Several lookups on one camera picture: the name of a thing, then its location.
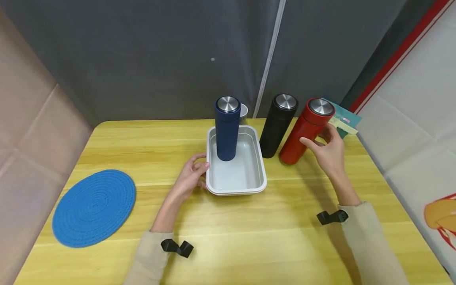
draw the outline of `left hand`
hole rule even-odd
[[[195,154],[184,164],[181,173],[168,194],[169,196],[184,201],[190,197],[196,186],[207,189],[206,182],[200,180],[200,178],[206,178],[209,162],[196,162],[203,157],[206,157],[205,152]]]

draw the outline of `wrist strap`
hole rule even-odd
[[[338,210],[331,215],[327,211],[319,213],[317,216],[320,224],[327,225],[329,223],[342,223],[348,219],[348,214],[344,210]]]
[[[166,252],[175,252],[180,256],[188,258],[193,251],[193,246],[187,241],[184,241],[181,246],[179,246],[172,239],[165,239],[161,242],[161,248]]]

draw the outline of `gray curtain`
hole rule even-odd
[[[287,0],[258,117],[289,93],[340,103],[405,0]]]
[[[91,125],[253,112],[279,0],[0,0]]]

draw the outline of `metal bottle cap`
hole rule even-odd
[[[319,115],[328,116],[334,111],[334,107],[331,103],[323,99],[313,99],[309,102],[310,109]]]
[[[275,102],[279,107],[285,110],[291,110],[296,106],[296,99],[288,94],[279,94],[275,97]]]
[[[238,107],[239,101],[234,97],[225,96],[217,100],[217,108],[219,108],[222,112],[232,113],[236,111]]]

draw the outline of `white plastic container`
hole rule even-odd
[[[236,156],[222,161],[217,156],[215,127],[207,132],[207,161],[211,163],[206,174],[208,190],[217,196],[248,195],[263,191],[267,179],[256,130],[239,126]]]

